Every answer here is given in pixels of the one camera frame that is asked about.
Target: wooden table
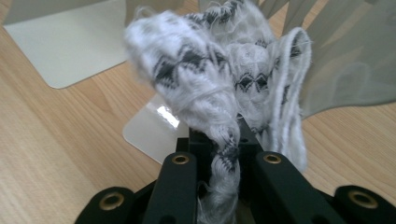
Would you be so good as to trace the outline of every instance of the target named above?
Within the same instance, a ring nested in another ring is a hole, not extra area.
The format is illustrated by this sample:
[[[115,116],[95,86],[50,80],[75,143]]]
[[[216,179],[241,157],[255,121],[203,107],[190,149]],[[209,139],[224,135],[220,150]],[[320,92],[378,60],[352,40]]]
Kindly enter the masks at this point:
[[[10,3],[0,1],[1,21]],[[73,223],[101,189],[156,178],[161,165],[122,138],[154,94],[130,73],[123,63],[55,90],[0,30],[0,223]],[[316,188],[354,184],[396,204],[396,104],[333,109],[303,125],[304,175]]]

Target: wood grain surface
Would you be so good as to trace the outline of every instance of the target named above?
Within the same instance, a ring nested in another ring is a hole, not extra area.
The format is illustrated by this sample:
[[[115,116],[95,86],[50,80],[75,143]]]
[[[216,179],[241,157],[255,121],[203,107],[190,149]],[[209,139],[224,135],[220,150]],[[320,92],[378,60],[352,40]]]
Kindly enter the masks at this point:
[[[0,0],[0,21],[10,4]],[[195,9],[187,2],[180,13]],[[73,223],[98,191],[154,180],[161,165],[122,137],[153,94],[127,63],[52,89],[2,28],[0,223]],[[359,185],[396,204],[396,104],[332,109],[303,126],[314,187]]]

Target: knit fabric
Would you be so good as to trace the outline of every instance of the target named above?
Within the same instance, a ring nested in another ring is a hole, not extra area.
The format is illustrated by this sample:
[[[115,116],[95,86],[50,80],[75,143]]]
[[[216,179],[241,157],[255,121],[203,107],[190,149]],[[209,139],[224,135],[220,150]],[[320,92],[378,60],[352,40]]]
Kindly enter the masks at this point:
[[[199,199],[198,223],[235,222],[238,113],[264,150],[305,168],[298,96],[311,48],[303,29],[277,40],[254,4],[231,0],[184,17],[166,11],[138,19],[127,27],[125,39],[138,74],[217,148],[207,194]]]

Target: cloth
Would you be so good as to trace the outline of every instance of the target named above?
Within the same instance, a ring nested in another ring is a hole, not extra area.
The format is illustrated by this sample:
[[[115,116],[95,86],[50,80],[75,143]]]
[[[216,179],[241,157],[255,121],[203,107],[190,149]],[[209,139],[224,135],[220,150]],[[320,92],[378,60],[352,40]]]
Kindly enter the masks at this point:
[[[239,127],[243,115],[264,150],[306,166],[299,92],[311,58],[301,28],[276,39],[257,7],[230,0],[180,17],[170,11],[133,21],[130,61],[173,113],[216,146],[198,223],[234,223]]]

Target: black and white patterned fabric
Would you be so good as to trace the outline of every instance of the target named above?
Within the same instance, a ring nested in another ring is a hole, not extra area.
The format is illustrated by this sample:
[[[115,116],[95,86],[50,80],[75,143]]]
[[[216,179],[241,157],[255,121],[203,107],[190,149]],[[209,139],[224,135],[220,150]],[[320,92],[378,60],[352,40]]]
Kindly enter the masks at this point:
[[[248,0],[231,0],[180,17],[170,11],[133,21],[127,52],[180,119],[217,146],[199,200],[198,223],[234,223],[239,127],[244,116],[264,150],[306,164],[298,96],[311,57],[301,28],[276,39]]]

